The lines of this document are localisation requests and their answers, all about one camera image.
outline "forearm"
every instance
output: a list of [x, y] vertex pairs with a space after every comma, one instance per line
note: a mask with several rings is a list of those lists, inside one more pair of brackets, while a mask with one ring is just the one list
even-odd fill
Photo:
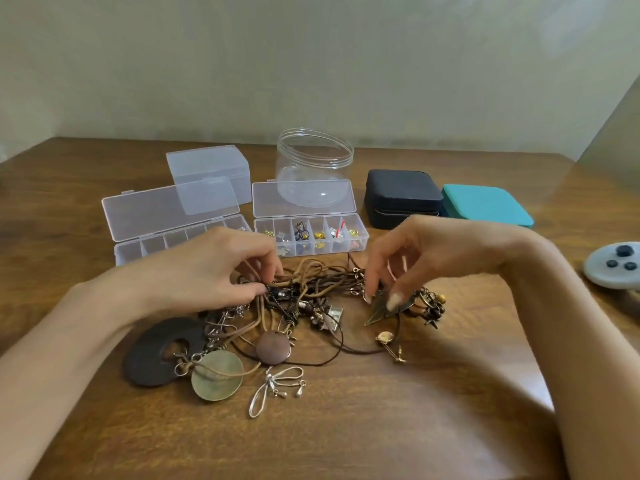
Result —
[[105, 280], [73, 288], [0, 358], [0, 478], [25, 479], [136, 311]]
[[638, 478], [640, 357], [547, 241], [505, 266], [527, 339], [553, 400], [572, 478]]

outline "round transparent container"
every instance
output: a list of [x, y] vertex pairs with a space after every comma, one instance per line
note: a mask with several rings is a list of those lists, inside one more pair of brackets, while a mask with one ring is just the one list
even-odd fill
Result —
[[346, 141], [308, 128], [280, 133], [276, 180], [342, 180], [348, 178], [353, 147]]

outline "wooden table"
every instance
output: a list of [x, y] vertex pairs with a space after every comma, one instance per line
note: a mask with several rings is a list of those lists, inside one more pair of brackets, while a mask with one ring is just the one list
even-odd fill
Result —
[[[113, 266], [100, 199], [170, 185], [164, 154], [200, 146], [56, 138], [0, 166], [0, 351], [36, 325], [71, 285]], [[273, 177], [273, 146], [238, 147], [253, 181]], [[637, 195], [559, 155], [358, 149], [351, 179], [360, 209], [371, 168], [427, 171], [438, 185], [503, 187], [576, 266], [604, 244], [639, 237]], [[251, 223], [251, 206], [242, 211]], [[372, 239], [381, 233], [370, 231]], [[356, 258], [365, 262], [363, 253]], [[393, 364], [386, 354], [342, 354], [326, 367], [307, 368], [304, 395], [268, 400], [256, 420], [248, 418], [247, 407], [262, 373], [216, 404], [198, 400], [186, 381], [153, 390], [125, 382], [120, 364], [140, 325], [100, 368], [33, 477], [564, 477], [548, 393], [507, 287], [494, 276], [472, 276], [439, 280], [431, 288], [446, 295], [447, 312], [439, 330], [405, 321], [407, 365]], [[621, 311], [623, 295], [594, 291], [639, 347], [638, 327]], [[335, 302], [346, 307], [343, 323], [352, 346], [375, 346], [375, 334], [392, 327], [380, 322], [364, 329], [361, 300]], [[296, 334], [299, 360], [332, 353], [306, 325]]]

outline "person's left hand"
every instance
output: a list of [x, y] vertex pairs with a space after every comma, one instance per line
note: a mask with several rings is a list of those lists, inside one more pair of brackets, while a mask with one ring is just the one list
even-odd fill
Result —
[[[245, 260], [260, 276], [253, 275]], [[234, 270], [252, 283], [232, 284]], [[276, 273], [282, 273], [282, 264], [273, 238], [216, 227], [179, 246], [116, 267], [94, 281], [108, 283], [112, 293], [139, 299], [139, 314], [146, 316], [244, 305], [264, 294], [262, 283], [272, 282]]]

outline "round green pendant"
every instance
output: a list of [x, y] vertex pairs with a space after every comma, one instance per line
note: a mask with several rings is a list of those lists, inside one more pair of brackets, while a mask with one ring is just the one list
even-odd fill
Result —
[[[242, 374], [244, 368], [236, 354], [228, 350], [214, 350], [206, 354], [201, 364], [225, 374]], [[194, 367], [191, 387], [205, 401], [222, 401], [233, 395], [242, 384], [242, 377], [225, 377], [203, 367]]]

